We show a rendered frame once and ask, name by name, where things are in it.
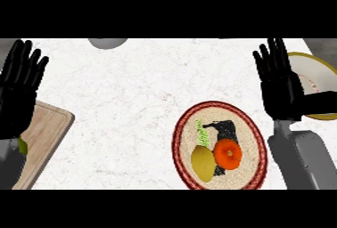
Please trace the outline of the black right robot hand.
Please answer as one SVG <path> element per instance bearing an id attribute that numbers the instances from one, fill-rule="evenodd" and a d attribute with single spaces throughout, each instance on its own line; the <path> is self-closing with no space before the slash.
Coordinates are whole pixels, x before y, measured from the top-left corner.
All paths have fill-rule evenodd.
<path id="1" fill-rule="evenodd" d="M 305 94 L 281 38 L 270 38 L 253 52 L 267 113 L 274 120 L 301 121 L 305 115 L 337 113 L 337 92 Z"/>

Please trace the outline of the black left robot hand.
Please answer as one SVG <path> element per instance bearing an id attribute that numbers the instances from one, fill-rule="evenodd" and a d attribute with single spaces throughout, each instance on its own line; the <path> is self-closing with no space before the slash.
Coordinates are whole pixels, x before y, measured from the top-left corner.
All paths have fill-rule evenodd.
<path id="1" fill-rule="evenodd" d="M 0 72 L 0 140 L 20 138 L 30 127 L 38 90 L 49 57 L 32 50 L 30 40 L 15 41 Z"/>

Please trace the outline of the white bowl with gold rim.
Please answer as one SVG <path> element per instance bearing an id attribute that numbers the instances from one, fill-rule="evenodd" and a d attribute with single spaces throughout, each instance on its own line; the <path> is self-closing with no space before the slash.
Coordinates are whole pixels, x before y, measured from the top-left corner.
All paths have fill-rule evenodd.
<path id="1" fill-rule="evenodd" d="M 308 53 L 290 52 L 289 59 L 305 90 L 305 115 L 318 120 L 337 120 L 337 69 Z"/>

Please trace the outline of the oval woven red-rimmed placemat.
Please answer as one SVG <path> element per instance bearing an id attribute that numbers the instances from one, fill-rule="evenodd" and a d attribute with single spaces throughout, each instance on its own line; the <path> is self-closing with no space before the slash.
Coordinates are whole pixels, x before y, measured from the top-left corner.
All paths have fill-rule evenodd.
<path id="1" fill-rule="evenodd" d="M 203 182 L 196 174 L 191 154 L 197 145 L 212 150 L 222 139 L 233 139 L 243 151 L 240 167 L 224 169 L 216 163 L 213 178 Z M 268 172 L 268 149 L 259 128 L 234 105 L 209 101 L 194 105 L 182 115 L 174 134 L 174 159 L 181 178 L 194 190 L 258 189 Z"/>

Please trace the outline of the yellow squash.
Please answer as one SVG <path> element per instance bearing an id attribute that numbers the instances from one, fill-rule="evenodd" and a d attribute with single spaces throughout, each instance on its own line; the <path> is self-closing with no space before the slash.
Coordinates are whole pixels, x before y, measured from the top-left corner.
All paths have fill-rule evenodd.
<path id="1" fill-rule="evenodd" d="M 191 163 L 199 179 L 203 182 L 209 182 L 213 178 L 216 161 L 212 150 L 208 147 L 202 145 L 196 146 L 191 154 Z"/>

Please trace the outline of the wooden cutting board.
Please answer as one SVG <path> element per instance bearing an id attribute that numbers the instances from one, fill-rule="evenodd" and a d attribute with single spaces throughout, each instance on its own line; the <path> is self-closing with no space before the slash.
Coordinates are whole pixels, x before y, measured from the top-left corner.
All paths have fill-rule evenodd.
<path id="1" fill-rule="evenodd" d="M 29 190 L 33 187 L 74 119 L 76 116 L 69 110 L 45 102 L 36 102 L 30 128 L 21 135 L 29 144 L 29 156 L 15 190 Z"/>

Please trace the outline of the small olive green vegetable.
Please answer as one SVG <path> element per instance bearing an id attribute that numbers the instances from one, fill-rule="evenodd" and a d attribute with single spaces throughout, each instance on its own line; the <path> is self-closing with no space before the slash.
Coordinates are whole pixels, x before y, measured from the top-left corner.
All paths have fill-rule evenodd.
<path id="1" fill-rule="evenodd" d="M 24 142 L 24 140 L 21 139 L 21 136 L 18 137 L 18 151 L 20 153 L 23 153 L 24 155 L 29 155 L 29 144 Z"/>

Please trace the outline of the orange round fruit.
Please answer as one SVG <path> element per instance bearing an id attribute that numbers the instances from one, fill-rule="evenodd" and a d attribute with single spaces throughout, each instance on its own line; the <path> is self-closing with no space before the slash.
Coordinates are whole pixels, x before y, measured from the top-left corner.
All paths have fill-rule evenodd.
<path id="1" fill-rule="evenodd" d="M 213 155 L 216 163 L 224 169 L 234 170 L 240 167 L 243 151 L 233 139 L 222 139 L 215 144 Z"/>

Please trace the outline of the grey rounded object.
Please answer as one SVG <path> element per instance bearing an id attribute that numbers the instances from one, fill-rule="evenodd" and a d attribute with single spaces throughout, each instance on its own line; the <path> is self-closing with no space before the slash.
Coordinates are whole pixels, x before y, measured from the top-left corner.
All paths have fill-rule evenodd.
<path id="1" fill-rule="evenodd" d="M 91 38 L 91 44 L 104 50 L 116 49 L 126 41 L 126 38 Z"/>

